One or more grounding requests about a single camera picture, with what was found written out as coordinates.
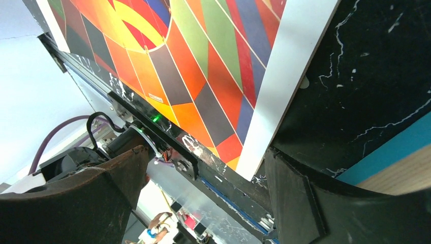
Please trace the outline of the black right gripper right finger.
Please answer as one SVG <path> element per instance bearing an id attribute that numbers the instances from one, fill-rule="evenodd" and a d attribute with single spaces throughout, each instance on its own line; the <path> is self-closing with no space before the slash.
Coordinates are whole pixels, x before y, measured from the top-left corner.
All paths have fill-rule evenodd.
<path id="1" fill-rule="evenodd" d="M 264 166 L 280 243 L 430 243 L 430 189 L 368 191 L 276 148 L 266 151 Z"/>

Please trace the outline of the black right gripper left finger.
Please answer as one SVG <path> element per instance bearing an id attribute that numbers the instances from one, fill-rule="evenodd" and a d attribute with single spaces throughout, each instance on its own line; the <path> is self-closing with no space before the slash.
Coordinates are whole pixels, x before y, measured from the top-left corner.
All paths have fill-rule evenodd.
<path id="1" fill-rule="evenodd" d="M 140 145 L 25 193 L 1 194 L 1 243 L 120 243 L 149 161 Z"/>

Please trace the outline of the blue wooden picture frame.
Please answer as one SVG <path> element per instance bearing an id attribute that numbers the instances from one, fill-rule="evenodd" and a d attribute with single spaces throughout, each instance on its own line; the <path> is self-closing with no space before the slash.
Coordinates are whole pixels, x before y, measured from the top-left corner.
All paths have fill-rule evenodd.
<path id="1" fill-rule="evenodd" d="M 347 184 L 388 195 L 430 189 L 430 114 L 349 169 L 332 172 Z"/>

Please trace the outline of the hot air balloon photo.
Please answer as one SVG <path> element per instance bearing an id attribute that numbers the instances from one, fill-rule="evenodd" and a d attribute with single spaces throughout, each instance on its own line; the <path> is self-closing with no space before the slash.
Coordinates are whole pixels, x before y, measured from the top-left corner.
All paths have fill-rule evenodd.
<path id="1" fill-rule="evenodd" d="M 251 180 L 339 1 L 37 1 L 93 60 Z"/>

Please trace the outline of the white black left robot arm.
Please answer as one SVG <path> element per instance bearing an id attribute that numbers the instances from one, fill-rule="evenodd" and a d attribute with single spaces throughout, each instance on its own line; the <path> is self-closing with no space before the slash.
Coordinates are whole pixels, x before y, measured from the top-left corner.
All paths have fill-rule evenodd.
<path id="1" fill-rule="evenodd" d="M 67 149 L 42 163 L 34 173 L 25 176 L 1 193 L 25 193 L 30 189 L 65 178 L 83 168 L 96 167 L 139 145 L 149 149 L 150 159 L 155 157 L 153 146 L 144 138 L 143 133 L 129 128 L 107 145 L 102 145 L 97 149 L 83 146 Z"/>

